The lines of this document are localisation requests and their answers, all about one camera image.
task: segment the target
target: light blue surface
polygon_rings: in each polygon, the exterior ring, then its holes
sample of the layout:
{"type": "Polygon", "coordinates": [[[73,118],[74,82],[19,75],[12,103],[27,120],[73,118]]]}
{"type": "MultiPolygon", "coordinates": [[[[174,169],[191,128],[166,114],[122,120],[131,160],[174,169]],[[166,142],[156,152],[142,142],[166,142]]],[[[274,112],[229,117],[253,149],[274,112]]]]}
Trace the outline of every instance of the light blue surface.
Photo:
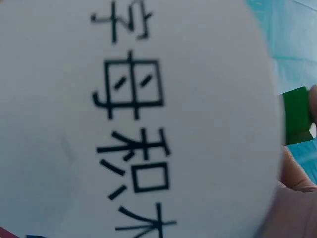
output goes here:
{"type": "MultiPolygon", "coordinates": [[[[279,93],[317,84],[317,0],[246,0],[272,57],[279,93]]],[[[289,146],[317,182],[317,140],[289,146]]]]}

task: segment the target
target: green object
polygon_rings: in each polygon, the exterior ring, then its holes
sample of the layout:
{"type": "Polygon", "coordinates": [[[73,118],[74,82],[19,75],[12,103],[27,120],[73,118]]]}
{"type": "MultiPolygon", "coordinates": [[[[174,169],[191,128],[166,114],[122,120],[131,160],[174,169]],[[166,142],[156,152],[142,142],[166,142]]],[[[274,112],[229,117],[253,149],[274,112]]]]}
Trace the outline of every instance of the green object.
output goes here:
{"type": "Polygon", "coordinates": [[[301,87],[283,95],[285,108],[286,145],[312,140],[309,132],[312,119],[309,112],[309,92],[301,87]]]}

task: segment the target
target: white card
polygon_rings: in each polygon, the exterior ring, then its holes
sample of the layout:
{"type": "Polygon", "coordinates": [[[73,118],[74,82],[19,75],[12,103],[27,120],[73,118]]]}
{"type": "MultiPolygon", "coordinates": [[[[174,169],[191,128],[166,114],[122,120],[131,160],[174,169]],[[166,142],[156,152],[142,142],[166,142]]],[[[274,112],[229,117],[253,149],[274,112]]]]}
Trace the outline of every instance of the white card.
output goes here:
{"type": "Polygon", "coordinates": [[[257,230],[281,127],[243,1],[5,0],[0,30],[1,227],[21,238],[257,230]]]}

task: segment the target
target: chinese character 术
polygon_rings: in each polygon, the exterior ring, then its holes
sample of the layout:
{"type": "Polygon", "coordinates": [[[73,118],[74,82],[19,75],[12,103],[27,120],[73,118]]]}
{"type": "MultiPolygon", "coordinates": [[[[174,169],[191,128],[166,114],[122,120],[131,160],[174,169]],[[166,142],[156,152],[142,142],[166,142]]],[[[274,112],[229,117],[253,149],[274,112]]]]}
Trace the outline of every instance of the chinese character 术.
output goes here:
{"type": "Polygon", "coordinates": [[[144,40],[149,38],[149,27],[148,27],[148,19],[152,17],[153,13],[147,13],[145,10],[144,0],[133,0],[128,7],[128,20],[125,20],[122,16],[116,15],[116,2],[113,0],[111,2],[111,14],[109,17],[97,17],[94,13],[91,15],[91,22],[92,23],[111,23],[111,31],[112,31],[112,43],[117,43],[117,24],[121,23],[123,27],[125,27],[128,31],[134,32],[135,31],[135,18],[134,18],[134,9],[133,6],[138,4],[141,11],[141,18],[142,18],[142,27],[143,32],[137,36],[138,40],[144,40]]]}
{"type": "Polygon", "coordinates": [[[98,91],[93,93],[93,102],[96,107],[107,109],[108,119],[113,119],[113,109],[133,109],[134,119],[140,119],[140,108],[162,107],[163,101],[163,89],[160,76],[160,67],[157,59],[134,59],[133,53],[130,50],[126,59],[110,59],[105,60],[105,87],[106,87],[106,101],[101,102],[98,91]],[[122,75],[120,78],[110,79],[110,69],[112,66],[128,66],[128,75],[122,75]],[[146,66],[147,68],[153,68],[154,72],[148,73],[140,83],[136,81],[135,67],[146,66]],[[112,94],[118,92],[120,88],[127,84],[131,87],[131,100],[130,101],[114,101],[112,100],[112,94]],[[138,91],[144,89],[148,84],[155,83],[157,88],[158,98],[154,100],[140,100],[138,91]]]}
{"type": "MultiPolygon", "coordinates": [[[[111,153],[111,152],[119,152],[119,151],[127,151],[128,153],[122,157],[123,161],[128,162],[131,160],[132,157],[135,155],[136,150],[142,150],[143,152],[143,159],[144,161],[149,160],[149,149],[150,148],[163,148],[165,155],[170,155],[169,147],[167,146],[166,139],[164,136],[163,129],[159,129],[160,141],[156,142],[148,142],[147,141],[147,134],[145,128],[141,129],[141,140],[135,141],[125,136],[119,134],[118,132],[114,131],[112,133],[112,137],[123,142],[123,145],[120,146],[112,146],[112,147],[97,147],[97,153],[111,153]]],[[[100,164],[111,170],[117,175],[124,176],[125,170],[122,170],[108,161],[102,159],[100,160],[100,164]]],[[[131,176],[132,176],[132,183],[133,183],[133,190],[134,193],[143,193],[143,192],[152,192],[152,191],[160,191],[160,190],[169,190],[169,175],[168,175],[168,164],[167,162],[156,162],[156,163],[146,163],[141,165],[132,165],[131,166],[131,176]],[[138,175],[142,171],[153,171],[159,170],[163,177],[163,182],[160,184],[155,184],[152,186],[140,186],[138,175]]],[[[108,198],[110,200],[116,199],[121,193],[123,193],[127,189],[126,185],[121,185],[118,189],[113,191],[108,198]]]]}
{"type": "Polygon", "coordinates": [[[162,220],[162,208],[161,208],[161,203],[156,203],[156,210],[157,210],[157,218],[156,220],[154,219],[149,219],[145,217],[141,217],[139,215],[136,215],[124,207],[119,207],[119,212],[122,214],[131,217],[135,220],[141,221],[141,222],[147,222],[148,225],[140,225],[140,226],[130,226],[130,227],[116,227],[116,231],[134,231],[134,230],[140,230],[143,229],[139,234],[134,236],[133,238],[141,238],[145,236],[146,234],[157,230],[158,232],[158,238],[163,238],[163,227],[164,226],[175,226],[177,225],[176,221],[169,221],[169,222],[163,222],[162,220]]]}

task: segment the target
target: black chinese character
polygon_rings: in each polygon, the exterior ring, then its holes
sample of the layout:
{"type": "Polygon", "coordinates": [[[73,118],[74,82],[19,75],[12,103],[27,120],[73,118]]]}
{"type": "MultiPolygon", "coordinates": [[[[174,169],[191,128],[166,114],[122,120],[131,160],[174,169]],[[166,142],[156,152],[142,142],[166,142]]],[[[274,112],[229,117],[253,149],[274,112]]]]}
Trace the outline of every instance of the black chinese character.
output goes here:
{"type": "Polygon", "coordinates": [[[149,219],[145,217],[138,216],[124,207],[119,208],[119,212],[122,214],[131,217],[135,220],[141,221],[141,222],[147,222],[149,223],[148,225],[140,225],[140,226],[131,226],[131,227],[116,227],[116,231],[133,231],[133,230],[140,230],[143,229],[142,232],[134,236],[133,238],[141,238],[145,236],[146,234],[157,230],[158,232],[158,238],[163,238],[163,226],[175,226],[177,225],[176,221],[169,221],[169,222],[163,222],[162,221],[162,209],[161,209],[161,203],[156,203],[156,209],[157,209],[157,218],[156,220],[154,219],[149,219]]]}
{"type": "MultiPolygon", "coordinates": [[[[96,107],[105,108],[108,112],[108,119],[113,119],[113,109],[126,109],[133,108],[134,109],[134,119],[139,120],[140,108],[150,108],[150,107],[162,107],[164,105],[163,102],[163,90],[160,76],[160,68],[159,62],[157,59],[133,59],[132,51],[128,52],[127,59],[113,59],[113,60],[105,60],[105,86],[106,86],[106,102],[101,102],[98,96],[98,92],[95,91],[93,93],[93,101],[96,107]],[[110,85],[110,73],[109,70],[112,65],[128,65],[129,66],[129,79],[131,85],[131,101],[127,102],[113,102],[111,98],[111,85],[110,85]],[[153,73],[148,74],[145,78],[142,79],[140,85],[136,83],[136,75],[135,75],[135,66],[136,65],[148,65],[153,66],[155,69],[154,75],[153,73]],[[154,101],[140,101],[138,100],[138,86],[140,88],[144,88],[149,84],[153,77],[157,80],[157,89],[158,89],[158,99],[154,101]]],[[[125,83],[127,82],[127,76],[123,75],[120,79],[117,80],[115,85],[113,86],[114,91],[119,90],[125,83]]]]}
{"type": "MultiPolygon", "coordinates": [[[[126,155],[123,156],[123,160],[125,162],[128,162],[131,160],[132,157],[135,155],[135,150],[142,150],[143,151],[143,159],[145,161],[148,161],[150,159],[149,157],[149,149],[150,148],[158,148],[161,147],[164,149],[165,155],[170,155],[169,147],[167,146],[166,139],[164,136],[164,131],[162,128],[158,130],[160,135],[160,141],[156,142],[148,142],[147,140],[147,134],[145,128],[142,128],[140,130],[141,134],[141,140],[135,141],[131,140],[118,132],[114,131],[112,132],[112,137],[125,143],[125,145],[121,146],[112,146],[112,147],[97,147],[97,153],[110,153],[110,152],[118,152],[118,151],[128,151],[126,155]]],[[[122,170],[112,164],[110,164],[108,161],[102,159],[100,160],[100,164],[104,166],[105,168],[111,170],[112,172],[124,176],[125,170],[122,170]]],[[[131,176],[133,181],[133,189],[135,193],[142,193],[142,192],[151,192],[151,191],[159,191],[159,190],[169,190],[169,176],[168,176],[168,166],[166,162],[160,162],[160,163],[149,163],[149,164],[142,164],[142,165],[132,165],[131,166],[131,176]],[[159,185],[153,185],[150,187],[140,187],[138,183],[138,172],[141,170],[151,170],[151,169],[161,169],[164,182],[163,184],[159,185]]],[[[121,193],[123,193],[127,189],[126,185],[120,186],[118,189],[116,189],[114,192],[112,192],[108,198],[110,200],[114,200],[117,198],[121,193]]]]}
{"type": "Polygon", "coordinates": [[[144,40],[149,38],[148,19],[152,17],[153,13],[147,13],[145,10],[144,0],[134,0],[128,7],[128,20],[125,20],[122,16],[116,15],[116,2],[111,2],[111,15],[110,17],[97,17],[94,13],[91,15],[92,23],[111,23],[112,27],[112,43],[117,43],[117,23],[121,23],[128,31],[135,31],[134,11],[133,5],[138,4],[141,10],[143,33],[137,36],[138,40],[144,40]]]}

